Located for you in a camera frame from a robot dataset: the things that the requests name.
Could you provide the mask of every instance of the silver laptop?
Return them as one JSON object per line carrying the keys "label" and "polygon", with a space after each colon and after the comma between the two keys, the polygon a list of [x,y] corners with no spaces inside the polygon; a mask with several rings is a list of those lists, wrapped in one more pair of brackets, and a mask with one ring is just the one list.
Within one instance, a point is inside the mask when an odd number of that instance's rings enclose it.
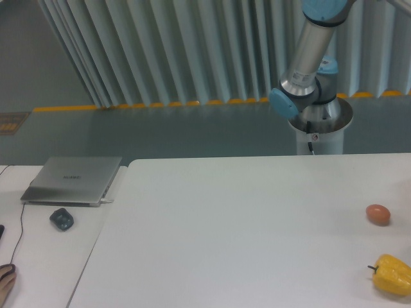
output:
{"label": "silver laptop", "polygon": [[21,200],[31,204],[100,206],[121,157],[51,157]]}

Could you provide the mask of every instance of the black cable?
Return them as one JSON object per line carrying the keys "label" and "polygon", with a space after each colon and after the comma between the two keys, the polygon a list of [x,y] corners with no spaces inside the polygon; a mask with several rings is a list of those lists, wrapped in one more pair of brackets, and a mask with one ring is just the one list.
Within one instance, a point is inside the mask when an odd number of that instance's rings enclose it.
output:
{"label": "black cable", "polygon": [[15,248],[14,248],[14,251],[13,251],[13,255],[12,255],[12,259],[10,260],[10,264],[13,263],[15,251],[16,251],[17,247],[19,246],[21,237],[23,236],[23,212],[24,212],[25,206],[26,206],[26,202],[23,203],[23,209],[21,210],[21,215],[20,215],[20,223],[21,223],[21,234],[20,234],[20,238],[19,238],[19,240],[17,241],[17,244],[15,245]]}
{"label": "black cable", "polygon": [[[311,133],[311,122],[310,121],[307,121],[306,133],[307,135]],[[313,149],[313,143],[311,141],[308,141],[308,149],[312,155],[315,155],[315,152]]]}
{"label": "black cable", "polygon": [[6,171],[6,169],[7,169],[7,168],[9,168],[9,167],[11,167],[11,166],[14,166],[14,165],[8,165],[7,167],[5,167],[5,168],[3,169],[3,171],[2,171],[2,172],[0,172],[0,176],[3,174],[3,172],[5,172],[5,171]]}
{"label": "black cable", "polygon": [[[3,174],[3,172],[6,171],[7,168],[9,168],[9,167],[11,167],[11,166],[14,166],[14,165],[8,165],[7,167],[5,167],[5,168],[3,169],[3,171],[0,172],[0,176]],[[20,215],[21,234],[20,234],[19,240],[17,241],[17,244],[15,245],[15,248],[14,248],[14,250],[13,250],[13,255],[12,255],[12,259],[10,260],[10,263],[13,263],[15,251],[16,251],[17,247],[19,246],[21,237],[23,236],[23,212],[24,212],[24,208],[25,208],[25,207],[26,207],[26,202],[23,203],[23,209],[21,210],[21,215]]]}

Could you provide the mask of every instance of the robotic arm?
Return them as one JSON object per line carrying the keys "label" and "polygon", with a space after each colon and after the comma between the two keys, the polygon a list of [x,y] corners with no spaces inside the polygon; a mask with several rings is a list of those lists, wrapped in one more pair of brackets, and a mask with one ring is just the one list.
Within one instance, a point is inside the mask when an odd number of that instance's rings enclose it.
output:
{"label": "robotic arm", "polygon": [[[324,56],[356,0],[302,0],[306,17],[295,54],[269,101],[297,134],[297,154],[342,154],[353,109],[337,98],[337,61]],[[387,0],[411,16],[411,0]]]}
{"label": "robotic arm", "polygon": [[[323,57],[336,27],[347,19],[355,1],[302,1],[306,22],[293,60],[282,75],[279,88],[274,89],[270,94],[271,104],[283,117],[293,118],[316,101],[325,102],[334,99],[337,93],[323,93],[322,89],[336,86],[337,63],[331,58],[323,60]],[[324,72],[323,78],[317,77],[319,67]]]}

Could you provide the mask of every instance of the mouse cable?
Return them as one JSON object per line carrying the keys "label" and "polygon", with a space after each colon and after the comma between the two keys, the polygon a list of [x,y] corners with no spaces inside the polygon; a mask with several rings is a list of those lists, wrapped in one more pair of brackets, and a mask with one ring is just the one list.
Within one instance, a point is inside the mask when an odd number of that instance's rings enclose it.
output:
{"label": "mouse cable", "polygon": [[0,176],[3,174],[3,172],[5,172],[5,171],[6,171],[6,169],[7,169],[7,168],[9,168],[9,167],[11,167],[11,166],[14,166],[14,165],[8,165],[7,167],[5,167],[5,168],[3,169],[3,171],[2,171],[2,172],[0,172]]}
{"label": "mouse cable", "polygon": [[19,240],[17,241],[17,244],[15,245],[15,248],[14,248],[14,251],[13,251],[13,255],[12,255],[12,259],[10,260],[10,264],[13,263],[15,251],[16,251],[17,247],[19,246],[21,237],[23,236],[23,212],[24,212],[25,206],[26,206],[26,202],[23,203],[23,209],[21,210],[21,215],[20,215],[21,234],[20,234]]}

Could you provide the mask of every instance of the egg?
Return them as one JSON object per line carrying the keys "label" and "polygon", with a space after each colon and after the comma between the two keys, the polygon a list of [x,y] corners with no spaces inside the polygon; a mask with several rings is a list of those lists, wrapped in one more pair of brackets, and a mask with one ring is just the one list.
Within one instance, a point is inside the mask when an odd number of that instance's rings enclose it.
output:
{"label": "egg", "polygon": [[367,213],[368,219],[379,226],[386,226],[390,222],[391,213],[390,211],[379,204],[369,205],[365,212]]}

